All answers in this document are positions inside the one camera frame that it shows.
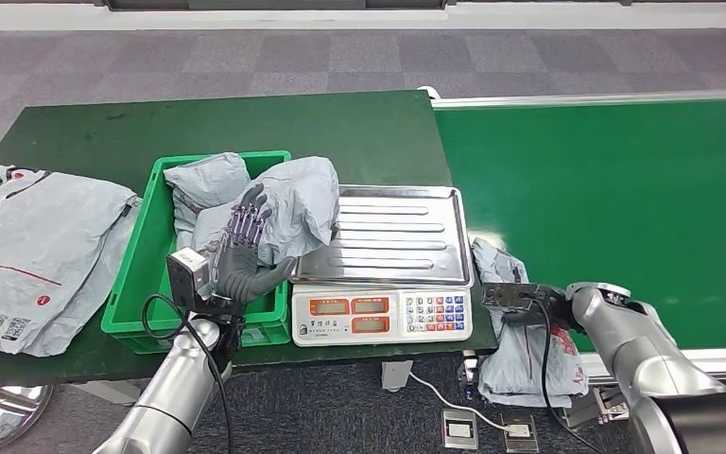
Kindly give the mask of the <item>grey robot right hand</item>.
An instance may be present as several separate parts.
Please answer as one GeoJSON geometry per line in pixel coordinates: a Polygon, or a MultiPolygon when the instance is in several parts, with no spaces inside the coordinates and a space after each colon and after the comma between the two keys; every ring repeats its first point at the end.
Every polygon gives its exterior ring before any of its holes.
{"type": "Polygon", "coordinates": [[[521,293],[519,304],[508,308],[502,318],[503,322],[508,325],[549,324],[564,330],[581,330],[580,324],[572,313],[571,304],[563,296],[556,294],[521,293]]]}

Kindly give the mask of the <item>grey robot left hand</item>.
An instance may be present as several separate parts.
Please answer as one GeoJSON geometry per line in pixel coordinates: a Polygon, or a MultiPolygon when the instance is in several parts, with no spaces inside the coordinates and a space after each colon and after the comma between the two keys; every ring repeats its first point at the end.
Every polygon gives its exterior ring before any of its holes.
{"type": "Polygon", "coordinates": [[[224,230],[216,262],[213,299],[221,307],[240,310],[258,297],[272,291],[294,270],[297,259],[286,257],[264,267],[258,263],[259,244],[271,211],[264,207],[268,197],[264,186],[255,184],[233,207],[224,230]]]}

